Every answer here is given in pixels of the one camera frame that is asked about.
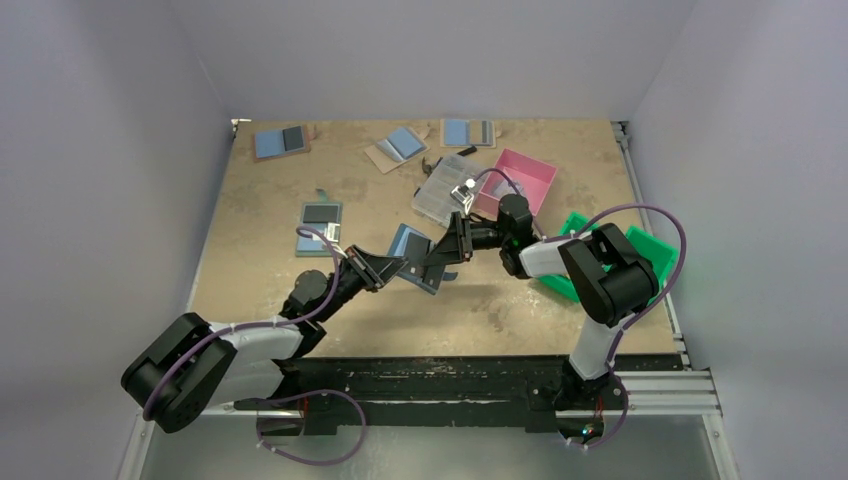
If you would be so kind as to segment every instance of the white wall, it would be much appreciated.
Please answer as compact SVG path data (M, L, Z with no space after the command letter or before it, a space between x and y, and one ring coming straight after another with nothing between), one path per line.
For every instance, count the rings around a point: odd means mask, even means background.
M0 3L3 478L116 475L229 128L166 0Z
M846 19L843 0L702 0L631 125L645 196L692 241L680 322L743 478L848 470Z
M174 0L234 117L629 118L694 0Z

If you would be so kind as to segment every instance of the black object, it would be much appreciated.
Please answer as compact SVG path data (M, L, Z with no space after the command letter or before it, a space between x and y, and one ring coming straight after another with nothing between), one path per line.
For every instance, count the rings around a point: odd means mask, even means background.
M121 387L139 406L144 406L171 365L209 333L209 324L196 313L177 318L124 371ZM151 420L165 433L181 430L194 421L209 403L235 356L232 344L220 338L213 340L165 385L153 404Z
M451 214L448 229L422 262L425 266L453 265L471 260L474 250L500 248L504 269L516 278L528 278L519 254L539 242L533 233L533 215L527 199L521 195L504 195L498 203L495 221L482 217L463 218Z
M615 326L630 313L644 310L659 293L651 262L611 223L558 250L580 303L598 323ZM604 271L604 266L611 268Z
M347 258L339 266L339 283L336 292L323 310L311 319L297 323L303 336L293 358L302 357L311 352L327 332L320 325L335 314L345 303L362 290L376 292L383 288L408 263L403 257L374 255L352 245L345 250ZM280 315L295 319L314 311L330 294L333 276L329 277L318 270L301 273L294 284L294 290L283 303Z
M306 142L303 139L303 127L297 126L283 129L283 146L286 152L300 150L306 146Z
M338 223L341 205L338 203L307 203L303 206L301 223Z
M271 398L335 389L360 402L371 426L516 427L526 432L572 436L591 418L557 419L544 393L559 380L567 355L298 358L278 361L285 380ZM621 355L620 371L683 370L679 355ZM607 386L598 394L605 408L623 407L622 397ZM597 397L574 405L594 411ZM296 409L296 402L269 406L252 400L235 402L236 410ZM332 395L309 399L306 435L332 435L342 425L359 425L356 410ZM288 434L291 430L280 431Z

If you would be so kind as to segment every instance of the small black item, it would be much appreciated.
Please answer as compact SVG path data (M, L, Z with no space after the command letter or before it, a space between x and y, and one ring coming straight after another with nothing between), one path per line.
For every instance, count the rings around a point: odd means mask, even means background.
M303 206L301 223L338 223L340 204L337 203L307 203Z
M283 146L285 151L294 152L306 146L303 140L303 127L290 127L283 130Z
M466 149L463 149L463 150L456 152L456 154L459 155L460 157L467 157L467 156L471 155L472 153L474 153L476 151L477 151L477 147L472 145L472 146L470 146Z
M210 333L200 315L180 316L130 364L121 376L121 387L143 407L171 365ZM231 343L213 340L165 385L153 405L151 420L165 433L191 423L209 403L235 356Z
M473 145L472 145L472 146L470 146L470 147L468 147L468 148L466 148L466 149L464 149L464 150L460 150L460 151L456 152L456 154L457 154L457 155L459 155L460 157L467 157L468 155L471 155L472 153L474 153L474 152L476 152L476 151L477 151L477 147L475 147L475 146L473 146ZM421 170L422 170L424 173L426 173L426 174L427 174L427 176L429 177L430 175L432 175L432 174L433 174L433 170L435 170L435 169L436 169L436 167L438 167L438 166L439 166L439 162L441 162L441 161L442 161L442 158L444 158L444 157L439 157L439 159L438 159L438 160L436 160L436 163L434 163L434 164L432 164L432 165L430 165L429 163L427 163L427 157L422 158L422 159L421 159Z
M644 310L659 293L651 262L612 223L558 250L583 309L598 323L615 326L630 313Z

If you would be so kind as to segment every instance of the wooden table surface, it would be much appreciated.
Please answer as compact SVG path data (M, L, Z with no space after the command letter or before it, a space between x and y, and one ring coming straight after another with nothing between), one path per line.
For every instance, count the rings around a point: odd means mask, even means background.
M434 240L444 228L416 214L412 194L426 176L420 161L381 174L363 150L398 126L431 127L427 160L456 148L439 146L439 121L310 123L318 137L306 154L254 162L253 134L294 122L242 123L230 157L196 278L192 310L208 321L245 322L279 312L298 274L332 270L329 258L294 256L303 202L316 188L344 203L341 244L386 254L398 224ZM471 159L494 165L510 148L559 168L539 212L548 235L572 210L592 216L633 201L633 191L606 120L504 120L498 148ZM610 217L622 231L641 225L635 210ZM508 276L497 251L475 252L449 267L456 281L431 296L395 278L380 292L362 292L324 324L313 356L558 354L574 348L584 320L580 305L536 280ZM658 307L625 336L620 353L674 352L668 313Z

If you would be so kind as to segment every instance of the purple cable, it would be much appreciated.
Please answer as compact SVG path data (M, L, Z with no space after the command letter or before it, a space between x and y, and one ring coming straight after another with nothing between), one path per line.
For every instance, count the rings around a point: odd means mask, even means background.
M478 182L478 181L480 180L480 178L481 178L483 175L485 175L485 174L487 174L487 173L489 173L489 172L495 172L495 173L500 174L500 176L504 177L504 180L506 180L506 182L509 184L509 186L510 186L510 187L512 187L512 190L513 190L515 193L517 193L518 195L521 195L521 192L519 192L519 191L518 191L518 186L517 186L517 185L515 185L515 182L513 182L513 181L512 181L512 179L511 179L511 178L509 178L509 175L507 175L507 174L506 174L506 172L504 172L504 171L503 171L503 170L501 170L500 168L494 168L494 167L492 167L492 168L485 168L485 169L483 169L483 171L482 171L482 172L478 173L478 174L474 177L474 181L475 181L475 182ZM542 227L540 227L540 226L539 226L539 222L536 220L536 216L535 216L535 215L533 215L533 226L534 226L534 227L536 227L536 231L538 231L538 232L539 232L539 235L541 235L541 236L542 236L542 238L544 238L544 237L545 237L545 232L543 232L543 231L542 231Z
M212 332L209 335L203 337L202 340L197 342L185 354L183 354L179 359L177 359L177 361L174 362L173 365L171 365L171 368L169 368L168 371L165 372L165 375L162 376L162 379L159 380L159 383L156 384L156 387L153 389L153 392L150 393L150 396L147 397L147 401L144 403L144 410L142 411L142 418L144 418L144 420L150 421L151 414L153 413L153 404L156 403L156 400L159 399L159 395L162 394L162 390L165 388L165 385L167 385L168 382L170 382L171 379L174 378L174 375L176 375L177 371L183 365L185 365L192 357L194 357L194 355L196 355L197 352L199 352L201 349L203 349L203 347L205 347L206 345L212 343L212 341L215 340L216 338L220 338L220 337L223 337L224 335L229 335L230 333L235 333L235 332L239 332L239 331L242 331L242 330L248 330L248 329L251 329L251 328L266 328L266 327L275 327L275 326L276 327L284 327L286 325L294 325L296 323L304 322L304 321L309 320L310 318L314 317L318 313L320 313L321 310L323 310L324 307L326 307L330 303L330 301L333 299L333 294L336 293L336 289L339 286L339 274L340 274L339 254L338 254L338 252L336 252L335 248L333 248L333 244L329 240L327 240L327 237L325 237L324 234L319 232L318 230L316 230L312 227L306 226L306 225L301 225L301 226L297 227L297 229L295 231L297 231L298 235L300 235L301 237L304 237L304 238L309 238L311 236L311 235L308 235L308 233L311 233L313 235L318 236L318 238L322 242L324 242L324 245L327 246L327 249L330 251L330 254L333 257L333 270L334 270L335 274L333 275L333 281L330 285L330 292L327 295L327 298L324 299L324 301L321 303L321 305L318 305L318 308L307 313L306 315L303 315L302 317L295 318L294 320L286 320L286 321L283 321L283 322L276 322L276 323L274 323L274 322L240 323L240 324L234 325L230 328L223 328L221 330L218 330L217 332Z
M362 447L363 442L365 442L365 434L366 434L366 430L368 429L368 425L365 422L365 411L362 410L362 406L359 405L359 403L357 403L356 400L354 400L353 397L351 397L350 395L348 395L344 392L340 392L338 390L323 389L323 390L315 390L315 391L312 391L312 392L301 393L300 395L294 395L292 397L280 398L280 399L276 399L276 400L268 400L268 401L262 402L262 403L268 403L268 404L286 403L286 402L291 402L293 400L300 400L301 398L310 397L312 395L317 395L319 393L328 394L328 395L335 395L337 397L342 397L345 400L347 400L348 402L350 402L351 405L353 405L353 407L356 409L356 413L359 414L359 418L362 420L362 431L359 433L359 438L356 440L356 443L353 445L353 448L351 448L347 453L345 453L341 457L334 458L332 460L310 460L310 459L307 459L307 458L298 457L296 455L292 455L291 453L284 452L284 451L278 449L277 447L271 445L267 441L265 441L265 439L262 438L262 432L259 430L259 420L257 419L256 420L256 424L257 424L256 425L256 437L259 439L259 445L265 447L265 449L268 450L271 453L276 453L277 455L279 455L281 457L288 458L289 460L294 460L295 462L302 463L304 465L311 465L313 467L329 467L331 465L337 465L339 463L342 463L342 462L348 460L350 457L354 456L356 454L356 452L358 452L359 449Z

